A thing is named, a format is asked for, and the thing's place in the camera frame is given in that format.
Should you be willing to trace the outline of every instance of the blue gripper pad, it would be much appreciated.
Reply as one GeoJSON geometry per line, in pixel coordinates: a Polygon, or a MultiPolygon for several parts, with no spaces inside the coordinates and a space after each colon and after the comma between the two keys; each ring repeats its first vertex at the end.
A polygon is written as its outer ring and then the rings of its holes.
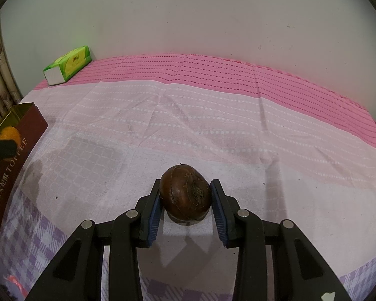
{"type": "Polygon", "coordinates": [[[215,217],[217,232],[219,233],[219,239],[223,243],[223,246],[226,246],[228,241],[227,219],[224,214],[223,207],[221,205],[219,194],[217,193],[215,181],[216,180],[213,180],[211,182],[213,216],[215,217]]]}
{"type": "Polygon", "coordinates": [[[147,244],[152,245],[153,241],[156,240],[157,229],[159,228],[161,217],[161,205],[159,193],[156,195],[155,202],[153,203],[153,208],[149,217],[149,232],[147,235],[147,244]]]}

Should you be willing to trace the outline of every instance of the pink bedsheet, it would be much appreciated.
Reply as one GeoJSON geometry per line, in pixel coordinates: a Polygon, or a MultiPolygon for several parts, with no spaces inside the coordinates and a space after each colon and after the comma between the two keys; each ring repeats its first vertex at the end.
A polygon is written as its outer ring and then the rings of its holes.
{"type": "MultiPolygon", "coordinates": [[[[376,124],[355,102],[267,67],[181,54],[94,61],[24,101],[49,128],[14,189],[0,260],[27,291],[81,221],[133,208],[178,163],[262,219],[295,221],[353,300],[376,283],[376,124]]],[[[231,299],[237,255],[211,216],[165,216],[139,251],[145,300],[231,299]]]]}

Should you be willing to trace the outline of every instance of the metal screw head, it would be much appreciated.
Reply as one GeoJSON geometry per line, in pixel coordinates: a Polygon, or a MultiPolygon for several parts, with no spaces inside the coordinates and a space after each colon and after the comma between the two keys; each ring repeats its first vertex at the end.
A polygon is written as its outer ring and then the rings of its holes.
{"type": "Polygon", "coordinates": [[[138,216],[138,212],[135,209],[130,209],[125,215],[129,218],[134,218],[138,216]]]}
{"type": "Polygon", "coordinates": [[[241,216],[241,217],[248,217],[249,216],[249,211],[247,211],[246,209],[239,209],[237,211],[237,214],[238,216],[241,216]]]}
{"type": "Polygon", "coordinates": [[[81,226],[83,229],[88,229],[92,226],[92,221],[90,219],[87,219],[86,221],[83,221],[81,226]]]}
{"type": "Polygon", "coordinates": [[[283,221],[283,226],[287,229],[292,229],[294,227],[294,223],[289,219],[286,219],[285,221],[283,221]]]}

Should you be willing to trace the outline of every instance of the orange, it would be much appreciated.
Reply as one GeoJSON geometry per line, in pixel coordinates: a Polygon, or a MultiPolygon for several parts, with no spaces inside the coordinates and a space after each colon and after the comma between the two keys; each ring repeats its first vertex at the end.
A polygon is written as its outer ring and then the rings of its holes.
{"type": "Polygon", "coordinates": [[[5,127],[0,132],[0,140],[14,140],[18,147],[21,145],[21,135],[14,127],[5,127]]]}

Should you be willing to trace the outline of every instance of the purple checkered pattern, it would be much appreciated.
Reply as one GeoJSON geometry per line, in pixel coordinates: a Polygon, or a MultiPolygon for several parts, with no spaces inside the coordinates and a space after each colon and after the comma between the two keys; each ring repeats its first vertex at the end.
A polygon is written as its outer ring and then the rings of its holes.
{"type": "Polygon", "coordinates": [[[340,277],[340,281],[353,301],[364,300],[376,285],[376,258],[340,277]]]}
{"type": "Polygon", "coordinates": [[[67,237],[15,189],[0,233],[0,259],[29,291],[67,237]]]}
{"type": "MultiPolygon", "coordinates": [[[[14,275],[30,291],[49,261],[67,237],[32,202],[15,189],[4,215],[0,235],[0,260],[8,274],[14,275]]],[[[103,261],[102,301],[109,299],[108,259],[103,261]]],[[[376,258],[340,278],[353,301],[362,301],[376,284],[376,258]]],[[[231,301],[230,294],[217,294],[170,286],[141,277],[144,301],[231,301]]]]}

